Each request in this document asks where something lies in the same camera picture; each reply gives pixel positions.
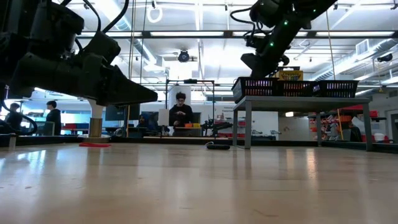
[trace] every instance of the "person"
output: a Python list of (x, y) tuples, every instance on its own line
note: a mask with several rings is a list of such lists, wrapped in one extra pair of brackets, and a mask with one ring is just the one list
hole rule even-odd
[(56, 109), (57, 102), (48, 101), (47, 109), (50, 110), (50, 113), (47, 115), (45, 121), (54, 122), (54, 135), (61, 135), (61, 111)]
[(22, 116), (17, 112), (19, 109), (19, 105), (17, 103), (11, 103), (10, 110), (11, 112), (6, 116), (4, 120), (12, 129), (20, 130)]
[(155, 122), (151, 121), (149, 118), (149, 114), (142, 113), (139, 116), (139, 124), (137, 128), (147, 128), (148, 131), (157, 131)]
[(192, 108), (185, 104), (187, 96), (184, 93), (177, 93), (175, 99), (177, 104), (169, 111), (169, 123), (174, 127), (173, 136), (185, 137), (190, 135), (189, 129), (178, 129), (185, 127), (185, 124), (192, 123)]

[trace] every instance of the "computer monitor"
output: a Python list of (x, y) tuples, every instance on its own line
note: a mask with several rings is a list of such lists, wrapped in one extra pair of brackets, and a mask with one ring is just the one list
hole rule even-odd
[[(140, 104), (130, 105), (130, 121), (139, 119)], [(115, 107), (109, 105), (105, 111), (105, 121), (124, 121), (124, 109), (125, 107)]]

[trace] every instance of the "gray table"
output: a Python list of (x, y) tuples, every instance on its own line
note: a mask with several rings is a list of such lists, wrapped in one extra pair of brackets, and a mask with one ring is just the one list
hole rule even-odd
[(246, 130), (244, 148), (251, 148), (251, 124), (253, 111), (279, 111), (279, 112), (316, 112), (318, 145), (322, 144), (321, 112), (344, 108), (348, 106), (363, 105), (363, 115), (366, 134), (366, 149), (372, 150), (372, 130), (369, 116), (368, 98), (320, 98), (320, 97), (284, 97), (284, 96), (245, 96), (234, 107), (233, 120), (233, 145), (237, 146), (238, 138), (238, 111), (246, 112)]

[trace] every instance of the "table leg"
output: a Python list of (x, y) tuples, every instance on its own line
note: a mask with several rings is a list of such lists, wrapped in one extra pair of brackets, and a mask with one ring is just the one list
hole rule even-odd
[(318, 146), (322, 146), (322, 126), (321, 126), (321, 114), (317, 112), (317, 141), (318, 141)]
[(363, 105), (363, 119), (365, 124), (366, 150), (372, 151), (373, 150), (372, 126), (371, 126), (371, 117), (370, 117), (368, 103)]
[(244, 132), (244, 149), (251, 148), (251, 101), (246, 101), (246, 129)]
[(233, 128), (232, 128), (232, 145), (238, 145), (238, 111), (234, 110)]

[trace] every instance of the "security camera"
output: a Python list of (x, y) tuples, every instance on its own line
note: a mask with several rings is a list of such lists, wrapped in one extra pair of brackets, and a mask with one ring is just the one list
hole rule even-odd
[(180, 55), (178, 56), (178, 61), (181, 63), (185, 63), (189, 61), (189, 54), (187, 50), (181, 50)]

